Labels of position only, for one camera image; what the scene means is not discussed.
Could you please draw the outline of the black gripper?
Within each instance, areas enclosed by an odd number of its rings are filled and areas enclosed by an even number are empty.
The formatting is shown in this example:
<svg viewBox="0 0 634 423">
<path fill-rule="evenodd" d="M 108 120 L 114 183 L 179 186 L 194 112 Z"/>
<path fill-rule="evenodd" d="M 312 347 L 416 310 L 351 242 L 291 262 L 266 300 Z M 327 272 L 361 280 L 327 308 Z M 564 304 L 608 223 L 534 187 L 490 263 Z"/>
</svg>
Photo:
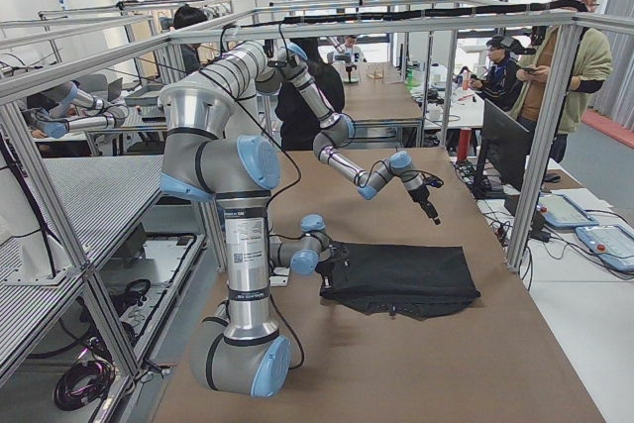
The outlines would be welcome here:
<svg viewBox="0 0 634 423">
<path fill-rule="evenodd" d="M 339 289 L 350 280 L 350 251 L 347 244 L 335 244 L 329 248 L 330 257 L 319 263 L 322 289 Z"/>
<path fill-rule="evenodd" d="M 435 225 L 441 224 L 439 213 L 435 206 L 429 201 L 430 192 L 425 184 L 408 188 L 407 192 L 410 198 L 420 205 L 427 217 L 433 221 Z"/>
</svg>

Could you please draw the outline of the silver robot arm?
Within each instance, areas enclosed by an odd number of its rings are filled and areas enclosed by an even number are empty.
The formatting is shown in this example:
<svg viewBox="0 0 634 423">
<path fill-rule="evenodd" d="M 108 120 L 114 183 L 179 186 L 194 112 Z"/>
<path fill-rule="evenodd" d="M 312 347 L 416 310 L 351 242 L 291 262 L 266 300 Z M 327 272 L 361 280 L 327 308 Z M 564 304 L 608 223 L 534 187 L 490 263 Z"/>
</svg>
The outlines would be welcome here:
<svg viewBox="0 0 634 423">
<path fill-rule="evenodd" d="M 228 257 L 227 298 L 197 328 L 190 368 L 203 385 L 255 398 L 278 393 L 291 344 L 270 315 L 266 204 L 280 182 L 277 153 L 244 101 L 274 93 L 288 81 L 324 126 L 342 122 L 316 87 L 307 54 L 288 44 L 274 58 L 243 42 L 212 64 L 164 87 L 167 117 L 160 189 L 191 202 L 217 200 Z"/>
<path fill-rule="evenodd" d="M 340 153 L 356 135 L 354 121 L 344 113 L 345 91 L 340 74 L 326 63 L 315 38 L 293 39 L 279 52 L 274 69 L 275 116 L 281 121 L 284 151 L 311 151 L 336 169 L 366 200 L 377 196 L 393 178 L 402 182 L 412 201 L 435 224 L 439 214 L 429 196 L 430 181 L 410 154 L 399 151 L 365 170 Z"/>
</svg>

